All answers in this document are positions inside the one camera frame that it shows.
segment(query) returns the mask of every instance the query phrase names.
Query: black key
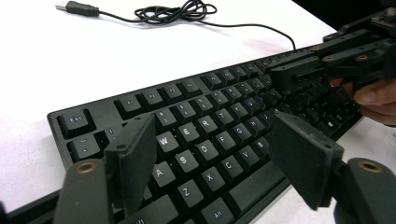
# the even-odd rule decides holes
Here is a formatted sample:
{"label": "black key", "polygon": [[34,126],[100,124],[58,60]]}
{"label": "black key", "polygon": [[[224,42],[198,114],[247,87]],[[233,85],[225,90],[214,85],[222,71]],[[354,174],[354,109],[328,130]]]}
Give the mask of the black key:
{"label": "black key", "polygon": [[155,112],[156,126],[161,133],[172,130],[177,127],[178,122],[169,108],[165,108]]}
{"label": "black key", "polygon": [[207,99],[212,103],[212,105],[218,110],[230,105],[230,101],[225,97],[221,91],[214,91],[207,95]]}
{"label": "black key", "polygon": [[168,162],[163,161],[154,166],[149,186],[152,191],[161,194],[164,190],[172,188],[176,182],[175,174],[169,167]]}
{"label": "black key", "polygon": [[247,82],[251,88],[253,88],[254,92],[258,94],[259,92],[265,91],[267,86],[262,84],[262,82],[259,81],[258,78],[253,78],[250,81]]}
{"label": "black key", "polygon": [[200,223],[207,224],[230,224],[235,221],[233,213],[221,198],[204,208],[197,218]]}
{"label": "black key", "polygon": [[199,117],[203,117],[215,111],[215,107],[205,96],[196,98],[190,101],[190,103]]}
{"label": "black key", "polygon": [[177,120],[182,124],[188,123],[198,118],[197,113],[195,113],[195,110],[192,108],[189,102],[182,102],[180,104],[175,105],[171,109],[172,112],[174,112]]}
{"label": "black key", "polygon": [[180,150],[180,146],[171,132],[157,135],[156,139],[160,145],[158,148],[158,155],[163,160],[175,155]]}
{"label": "black key", "polygon": [[216,122],[218,127],[223,131],[234,126],[236,123],[233,117],[226,109],[221,109],[219,111],[216,111],[216,113],[212,115],[212,118]]}
{"label": "black key", "polygon": [[114,139],[116,139],[117,135],[122,131],[123,127],[121,124],[115,125],[111,128],[104,129],[105,137],[108,140],[108,142],[112,142]]}
{"label": "black key", "polygon": [[230,136],[240,147],[246,145],[253,137],[253,135],[251,135],[251,133],[242,123],[237,124],[231,128]]}
{"label": "black key", "polygon": [[261,161],[268,160],[270,144],[264,137],[260,137],[259,139],[254,141],[252,144],[250,144],[250,147],[253,149],[253,151],[260,158]]}
{"label": "black key", "polygon": [[145,107],[148,111],[166,106],[166,102],[163,100],[157,90],[143,91],[138,95],[138,97],[142,102],[143,107]]}
{"label": "black key", "polygon": [[233,119],[236,123],[240,123],[248,118],[248,112],[240,103],[230,106],[229,112],[230,115],[233,116]]}
{"label": "black key", "polygon": [[205,75],[204,77],[202,77],[202,81],[212,91],[224,86],[224,84],[221,82],[221,79],[219,79],[219,77],[215,73],[209,73]]}
{"label": "black key", "polygon": [[204,138],[208,138],[213,136],[213,134],[218,132],[218,126],[216,125],[215,121],[209,116],[205,116],[201,119],[198,119],[195,122],[195,127],[198,133]]}
{"label": "black key", "polygon": [[225,86],[229,86],[236,82],[235,77],[228,69],[223,69],[218,72],[218,77]]}
{"label": "black key", "polygon": [[222,155],[230,155],[236,148],[235,141],[231,138],[227,132],[222,132],[213,138],[213,145],[216,147],[218,152]]}
{"label": "black key", "polygon": [[257,117],[247,119],[244,124],[254,138],[263,135],[269,128],[269,125],[264,126]]}
{"label": "black key", "polygon": [[204,195],[193,180],[182,184],[175,193],[177,203],[184,214],[191,214],[204,202]]}
{"label": "black key", "polygon": [[250,116],[254,116],[265,110],[265,103],[263,103],[257,96],[246,99],[241,105],[246,109]]}
{"label": "black key", "polygon": [[254,172],[223,197],[230,209],[238,217],[245,214],[258,200],[268,194],[285,178],[271,161]]}
{"label": "black key", "polygon": [[187,123],[178,127],[176,129],[176,135],[178,141],[185,149],[194,146],[201,140],[201,136],[195,130],[195,127],[192,123]]}
{"label": "black key", "polygon": [[123,119],[131,119],[134,116],[143,114],[145,112],[142,105],[137,101],[133,94],[123,95],[114,102],[120,115]]}
{"label": "black key", "polygon": [[259,157],[254,153],[250,146],[243,147],[237,153],[235,158],[241,164],[246,173],[250,173],[259,165]]}
{"label": "black key", "polygon": [[58,117],[65,139],[73,138],[96,129],[88,109],[67,109]]}
{"label": "black key", "polygon": [[222,90],[224,93],[225,97],[230,101],[231,104],[234,104],[236,102],[239,102],[243,99],[242,94],[236,89],[235,86],[228,87],[224,90]]}
{"label": "black key", "polygon": [[253,88],[251,88],[247,82],[236,84],[235,87],[239,92],[241,92],[244,99],[247,99],[254,94]]}
{"label": "black key", "polygon": [[243,177],[244,169],[236,161],[234,156],[230,156],[218,165],[221,176],[227,184],[232,185]]}
{"label": "black key", "polygon": [[176,84],[167,84],[158,90],[163,97],[163,99],[169,105],[176,102],[182,101],[184,99],[181,90],[176,86]]}
{"label": "black key", "polygon": [[245,71],[249,77],[255,77],[259,74],[258,69],[252,63],[246,63],[243,68],[246,68]]}
{"label": "black key", "polygon": [[193,152],[198,162],[204,167],[213,164],[219,157],[218,151],[209,140],[196,145]]}
{"label": "black key", "polygon": [[120,224],[145,224],[145,223],[174,223],[177,222],[179,213],[168,195],[135,212],[131,217],[125,218]]}
{"label": "black key", "polygon": [[218,196],[221,190],[226,186],[224,179],[221,177],[216,167],[211,167],[198,175],[197,182],[209,199]]}
{"label": "black key", "polygon": [[101,151],[93,134],[80,136],[68,144],[74,162],[100,158]]}
{"label": "black key", "polygon": [[267,130],[271,129],[274,120],[274,110],[266,110],[260,113],[257,118],[262,121],[262,124],[267,127]]}
{"label": "black key", "polygon": [[192,156],[189,150],[185,150],[179,154],[176,154],[172,165],[175,168],[178,176],[180,176],[182,179],[192,176],[199,167],[198,161],[194,158],[194,156]]}
{"label": "black key", "polygon": [[181,81],[177,84],[177,86],[180,88],[181,92],[183,92],[186,98],[191,98],[193,96],[202,94],[202,91],[191,78]]}
{"label": "black key", "polygon": [[248,79],[248,74],[240,66],[234,67],[232,72],[237,81]]}

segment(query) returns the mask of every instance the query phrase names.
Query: keycap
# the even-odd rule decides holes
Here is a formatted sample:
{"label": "keycap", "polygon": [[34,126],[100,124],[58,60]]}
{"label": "keycap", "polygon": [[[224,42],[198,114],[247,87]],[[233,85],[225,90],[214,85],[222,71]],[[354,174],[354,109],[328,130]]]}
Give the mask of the keycap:
{"label": "keycap", "polygon": [[226,187],[224,179],[214,166],[198,175],[197,182],[209,199],[218,196]]}
{"label": "keycap", "polygon": [[218,198],[201,211],[198,220],[207,224],[229,224],[234,222],[234,216],[227,204]]}
{"label": "keycap", "polygon": [[193,152],[198,162],[204,167],[213,164],[219,157],[218,151],[209,140],[196,145]]}
{"label": "keycap", "polygon": [[188,149],[176,154],[172,165],[181,179],[194,175],[199,167],[198,161]]}
{"label": "keycap", "polygon": [[180,146],[171,132],[157,135],[156,139],[158,141],[158,145],[160,146],[158,149],[158,155],[163,160],[175,155],[180,150]]}
{"label": "keycap", "polygon": [[68,146],[75,162],[103,156],[93,134],[80,136],[69,143]]}
{"label": "keycap", "polygon": [[191,78],[181,81],[177,84],[177,86],[180,88],[181,92],[186,98],[191,98],[202,93],[202,91]]}
{"label": "keycap", "polygon": [[65,139],[95,130],[95,125],[87,109],[68,109],[58,117],[58,121]]}
{"label": "keycap", "polygon": [[117,109],[120,112],[120,115],[123,119],[131,119],[134,116],[143,114],[145,109],[143,106],[137,101],[134,94],[123,95],[114,102]]}
{"label": "keycap", "polygon": [[164,87],[158,89],[158,92],[169,105],[184,100],[184,96],[176,84],[165,85]]}
{"label": "keycap", "polygon": [[231,189],[223,197],[238,217],[285,178],[271,161]]}
{"label": "keycap", "polygon": [[163,195],[155,202],[125,218],[120,224],[147,224],[147,223],[172,223],[177,222],[179,212],[168,195]]}
{"label": "keycap", "polygon": [[163,100],[157,90],[143,91],[141,94],[138,95],[138,97],[139,100],[142,102],[143,107],[145,107],[147,111],[155,110],[166,106],[166,102]]}
{"label": "keycap", "polygon": [[243,177],[244,169],[238,163],[234,156],[230,156],[224,159],[217,168],[221,176],[227,182],[227,184],[232,185]]}
{"label": "keycap", "polygon": [[175,198],[186,215],[194,212],[204,202],[204,195],[192,179],[177,188]]}

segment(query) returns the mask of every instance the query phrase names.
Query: function key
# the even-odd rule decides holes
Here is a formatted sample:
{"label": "function key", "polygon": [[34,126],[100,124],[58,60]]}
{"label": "function key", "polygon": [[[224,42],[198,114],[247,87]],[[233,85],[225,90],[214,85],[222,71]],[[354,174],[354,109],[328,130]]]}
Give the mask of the function key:
{"label": "function key", "polygon": [[65,139],[70,139],[96,129],[88,109],[68,109],[58,117]]}
{"label": "function key", "polygon": [[186,98],[191,98],[193,96],[202,94],[202,91],[191,78],[181,81],[177,85]]}
{"label": "function key", "polygon": [[134,116],[143,114],[145,112],[134,94],[121,96],[121,98],[115,101],[114,104],[116,105],[123,119],[131,119]]}
{"label": "function key", "polygon": [[228,69],[223,69],[223,70],[219,71],[218,76],[221,79],[221,81],[224,83],[224,85],[226,85],[226,86],[229,86],[236,82],[236,78],[233,76],[233,74]]}
{"label": "function key", "polygon": [[224,86],[221,79],[215,73],[209,73],[202,77],[202,80],[210,90],[217,90]]}
{"label": "function key", "polygon": [[184,100],[181,90],[175,84],[165,85],[164,87],[158,89],[158,91],[169,105]]}
{"label": "function key", "polygon": [[242,81],[248,79],[248,74],[240,67],[236,66],[231,70],[236,78],[236,81]]}
{"label": "function key", "polygon": [[143,106],[147,110],[155,110],[166,106],[165,101],[163,100],[161,95],[157,92],[157,90],[143,91],[138,96]]}

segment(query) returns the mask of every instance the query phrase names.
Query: key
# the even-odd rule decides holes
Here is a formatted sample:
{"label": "key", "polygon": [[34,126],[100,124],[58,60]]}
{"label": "key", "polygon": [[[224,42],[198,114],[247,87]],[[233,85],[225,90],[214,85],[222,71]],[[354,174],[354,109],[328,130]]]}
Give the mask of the key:
{"label": "key", "polygon": [[165,108],[155,112],[156,126],[161,133],[172,130],[177,127],[178,122],[169,108]]}
{"label": "key", "polygon": [[242,94],[236,89],[235,86],[226,88],[221,92],[224,93],[225,97],[227,97],[227,99],[230,101],[231,104],[235,104],[236,102],[242,100]]}
{"label": "key", "polygon": [[233,183],[240,180],[243,177],[244,169],[236,161],[234,156],[230,156],[220,164],[218,164],[219,172],[221,176],[225,179],[227,184],[232,185]]}
{"label": "key", "polygon": [[241,164],[242,168],[246,173],[250,173],[259,165],[259,157],[254,153],[250,146],[243,147],[237,153],[235,158]]}
{"label": "key", "polygon": [[73,108],[58,117],[65,139],[70,139],[96,129],[88,109]]}
{"label": "key", "polygon": [[225,202],[218,198],[199,213],[198,220],[207,224],[229,224],[233,223],[235,218]]}
{"label": "key", "polygon": [[219,157],[218,151],[209,140],[196,145],[193,152],[198,162],[204,167],[213,164]]}
{"label": "key", "polygon": [[178,223],[178,219],[179,213],[166,194],[135,212],[131,217],[125,218],[120,224]]}
{"label": "key", "polygon": [[216,122],[218,127],[223,131],[236,124],[235,120],[226,109],[216,111],[212,115],[212,118]]}
{"label": "key", "polygon": [[191,98],[193,96],[202,94],[202,91],[191,78],[181,81],[177,84],[177,86],[180,88],[181,92],[183,92],[183,95],[186,98]]}
{"label": "key", "polygon": [[154,166],[149,181],[149,188],[156,194],[161,194],[164,190],[172,188],[176,182],[176,177],[169,167],[168,162],[163,161]]}
{"label": "key", "polygon": [[233,126],[230,130],[230,136],[238,144],[238,146],[244,146],[253,137],[244,124],[240,123]]}
{"label": "key", "polygon": [[169,105],[184,99],[181,90],[175,84],[165,85],[164,87],[160,88],[158,92]]}
{"label": "key", "polygon": [[204,202],[204,195],[192,179],[177,188],[175,198],[185,215],[194,212]]}
{"label": "key", "polygon": [[224,83],[221,82],[221,79],[215,73],[209,73],[202,77],[202,81],[206,84],[206,86],[210,90],[217,90],[224,86]]}
{"label": "key", "polygon": [[101,158],[102,154],[93,134],[80,136],[68,144],[74,162]]}
{"label": "key", "polygon": [[198,133],[204,138],[208,138],[213,136],[213,134],[218,132],[218,126],[216,125],[215,121],[209,116],[205,116],[201,119],[198,119],[195,122],[195,127]]}
{"label": "key", "polygon": [[218,196],[221,190],[226,187],[225,181],[216,167],[211,167],[198,175],[197,182],[209,199]]}
{"label": "key", "polygon": [[213,145],[222,156],[231,154],[236,148],[235,141],[226,131],[219,133],[213,138]]}
{"label": "key", "polygon": [[223,199],[238,217],[245,214],[258,200],[270,192],[285,178],[282,172],[271,161],[243,180]]}
{"label": "key", "polygon": [[189,150],[176,154],[172,165],[181,179],[192,176],[199,167],[198,161],[192,156]]}
{"label": "key", "polygon": [[205,96],[190,101],[190,104],[195,109],[195,112],[199,117],[203,117],[215,111],[215,107],[210,104],[209,100]]}
{"label": "key", "polygon": [[157,90],[143,91],[137,96],[142,102],[143,107],[145,107],[147,111],[155,110],[166,106],[166,102],[163,100]]}
{"label": "key", "polygon": [[158,144],[160,145],[160,147],[158,148],[158,155],[163,160],[172,155],[175,155],[180,150],[178,142],[176,141],[175,137],[172,135],[171,132],[157,135],[156,139],[158,141]]}
{"label": "key", "polygon": [[178,127],[176,129],[176,135],[178,141],[185,149],[194,146],[201,140],[201,136],[195,130],[195,127],[192,123],[187,123],[183,126]]}
{"label": "key", "polygon": [[182,124],[193,121],[198,117],[197,113],[195,113],[195,110],[192,108],[189,102],[177,104],[176,106],[172,107],[172,111],[174,112],[177,120]]}

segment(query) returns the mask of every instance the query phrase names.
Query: keyboard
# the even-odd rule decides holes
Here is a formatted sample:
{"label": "keyboard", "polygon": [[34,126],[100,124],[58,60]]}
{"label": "keyboard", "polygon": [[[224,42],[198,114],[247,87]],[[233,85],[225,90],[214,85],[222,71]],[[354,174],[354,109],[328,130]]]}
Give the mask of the keyboard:
{"label": "keyboard", "polygon": [[127,219],[115,210],[117,222],[248,223],[290,185],[268,157],[275,111],[299,116],[333,140],[361,117],[344,90],[324,80],[277,90],[266,68],[295,53],[51,112],[64,166],[103,158],[128,122],[153,113],[158,159],[139,210]]}

